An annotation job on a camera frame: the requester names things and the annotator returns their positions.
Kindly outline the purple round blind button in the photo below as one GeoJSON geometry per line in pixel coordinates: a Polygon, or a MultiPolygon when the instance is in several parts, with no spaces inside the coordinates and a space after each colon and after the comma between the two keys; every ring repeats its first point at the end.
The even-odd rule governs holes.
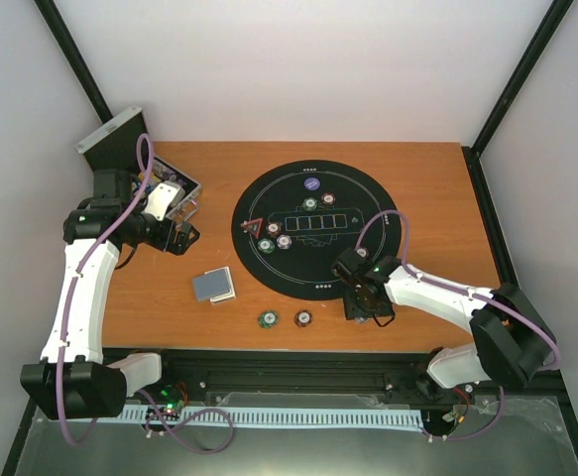
{"type": "Polygon", "coordinates": [[[316,177],[308,177],[304,180],[303,186],[308,191],[318,191],[321,187],[321,182],[316,177]]]}

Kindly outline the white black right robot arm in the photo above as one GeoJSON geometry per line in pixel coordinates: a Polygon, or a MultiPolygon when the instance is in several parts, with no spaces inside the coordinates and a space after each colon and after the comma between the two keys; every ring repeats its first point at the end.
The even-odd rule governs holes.
{"type": "Polygon", "coordinates": [[[371,318],[387,325],[397,307],[405,306],[472,336],[470,344],[437,350],[426,364],[425,375],[442,389],[490,381],[521,391],[559,356],[555,337],[517,286],[468,287],[396,257],[373,263],[353,249],[336,259],[332,271],[346,287],[343,301],[349,320],[371,318]]]}

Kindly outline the red chip top mat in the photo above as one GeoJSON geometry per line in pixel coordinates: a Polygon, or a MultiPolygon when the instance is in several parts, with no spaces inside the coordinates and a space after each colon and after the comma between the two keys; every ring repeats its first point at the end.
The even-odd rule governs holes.
{"type": "Polygon", "coordinates": [[[336,201],[336,197],[333,193],[324,193],[321,196],[321,201],[325,205],[333,205],[336,201]]]}

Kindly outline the blue chip mat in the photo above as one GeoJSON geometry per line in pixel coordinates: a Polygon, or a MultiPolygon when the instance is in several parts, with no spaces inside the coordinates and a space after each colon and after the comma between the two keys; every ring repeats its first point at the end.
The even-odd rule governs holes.
{"type": "Polygon", "coordinates": [[[277,238],[277,246],[282,250],[288,249],[291,246],[291,238],[288,235],[280,235],[277,238]]]}

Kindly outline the green chip top mat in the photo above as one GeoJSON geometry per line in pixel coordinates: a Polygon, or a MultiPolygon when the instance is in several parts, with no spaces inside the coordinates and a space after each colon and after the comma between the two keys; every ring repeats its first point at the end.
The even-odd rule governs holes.
{"type": "Polygon", "coordinates": [[[313,197],[307,198],[302,204],[302,208],[306,211],[315,210],[317,208],[317,206],[318,206],[318,202],[313,197]]]}

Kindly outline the green poker chip stack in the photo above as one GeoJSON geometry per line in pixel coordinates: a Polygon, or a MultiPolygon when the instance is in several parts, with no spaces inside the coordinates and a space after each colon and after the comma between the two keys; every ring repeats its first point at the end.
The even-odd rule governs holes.
{"type": "Polygon", "coordinates": [[[279,315],[273,310],[265,310],[258,316],[258,324],[264,329],[275,326],[278,321],[279,315]]]}

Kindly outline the red brown poker chip stack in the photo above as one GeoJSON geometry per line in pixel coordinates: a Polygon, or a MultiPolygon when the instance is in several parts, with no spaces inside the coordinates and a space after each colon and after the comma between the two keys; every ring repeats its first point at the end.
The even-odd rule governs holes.
{"type": "Polygon", "coordinates": [[[312,314],[307,310],[301,310],[294,316],[294,323],[298,327],[307,327],[312,323],[312,314]]]}

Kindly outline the red chip mat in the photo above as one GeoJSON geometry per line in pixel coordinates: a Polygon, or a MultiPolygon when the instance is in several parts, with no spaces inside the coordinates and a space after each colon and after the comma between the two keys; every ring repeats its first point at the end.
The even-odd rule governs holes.
{"type": "Polygon", "coordinates": [[[321,201],[325,205],[333,205],[336,201],[336,197],[333,193],[324,193],[321,196],[321,201]]]}
{"type": "Polygon", "coordinates": [[[278,237],[282,233],[282,225],[279,222],[269,222],[266,231],[271,237],[278,237]]]}

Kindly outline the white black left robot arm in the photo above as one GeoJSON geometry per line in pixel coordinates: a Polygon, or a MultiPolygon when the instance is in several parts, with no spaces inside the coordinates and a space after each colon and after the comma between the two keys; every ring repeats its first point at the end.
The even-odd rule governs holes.
{"type": "Polygon", "coordinates": [[[134,187],[132,180],[128,172],[96,172],[94,193],[64,222],[58,312],[39,363],[25,365],[20,375],[23,389],[50,419],[115,417],[143,388],[160,400],[176,390],[177,374],[158,353],[104,361],[105,306],[123,246],[146,244],[180,256],[199,238],[192,225],[171,219],[183,187],[169,180],[134,187]]]}

